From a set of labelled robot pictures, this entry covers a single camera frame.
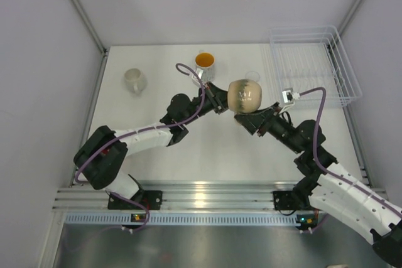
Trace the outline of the white speckled mug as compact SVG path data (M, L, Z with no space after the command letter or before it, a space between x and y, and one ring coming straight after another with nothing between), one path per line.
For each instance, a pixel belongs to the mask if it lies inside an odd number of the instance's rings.
M145 74L138 68L131 68L124 73L124 82L129 91L140 95L147 87Z

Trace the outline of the beige ceramic mug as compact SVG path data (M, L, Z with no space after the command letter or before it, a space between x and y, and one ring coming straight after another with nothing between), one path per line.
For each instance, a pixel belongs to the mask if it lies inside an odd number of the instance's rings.
M258 110L262 102L262 88L254 80L240 79L229 84L227 103L235 113L251 113Z

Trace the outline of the floral mug orange inside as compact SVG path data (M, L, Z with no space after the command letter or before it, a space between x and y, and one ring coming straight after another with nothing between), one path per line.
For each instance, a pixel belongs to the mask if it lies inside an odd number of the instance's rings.
M215 57L211 53L200 51L195 57L195 66L204 68L203 81L212 82L215 78Z

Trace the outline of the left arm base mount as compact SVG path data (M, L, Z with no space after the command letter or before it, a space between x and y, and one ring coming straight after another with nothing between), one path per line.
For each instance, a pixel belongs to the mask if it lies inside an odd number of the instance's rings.
M163 201L163 192L158 190L145 190L140 199L136 200L148 210L159 210ZM128 203L116 196L110 195L107 204L108 210L140 210L141 208Z

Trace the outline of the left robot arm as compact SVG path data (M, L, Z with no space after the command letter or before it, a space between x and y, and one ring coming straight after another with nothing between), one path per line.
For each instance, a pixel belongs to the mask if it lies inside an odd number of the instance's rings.
M221 114L227 109L227 91L208 82L199 89L198 97L173 96L159 124L125 131L100 126L73 158L77 173L84 175L93 189L110 194L110 210L149 208L148 191L122 171L124 160L141 151L178 144L188 134L188 124L209 112Z

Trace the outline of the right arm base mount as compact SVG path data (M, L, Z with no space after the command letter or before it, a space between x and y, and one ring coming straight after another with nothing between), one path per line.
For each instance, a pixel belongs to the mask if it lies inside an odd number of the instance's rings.
M277 211L311 210L307 197L295 193L293 190L273 192L274 209Z

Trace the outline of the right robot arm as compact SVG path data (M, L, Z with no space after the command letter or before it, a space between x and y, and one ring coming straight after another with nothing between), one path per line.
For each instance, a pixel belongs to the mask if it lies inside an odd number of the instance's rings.
M321 146L323 134L313 146L314 120L294 127L280 110L274 104L234 118L248 133L271 134L298 155L295 164L304 177L291 191L295 206L328 213L362 236L383 261L401 267L401 208L352 176Z

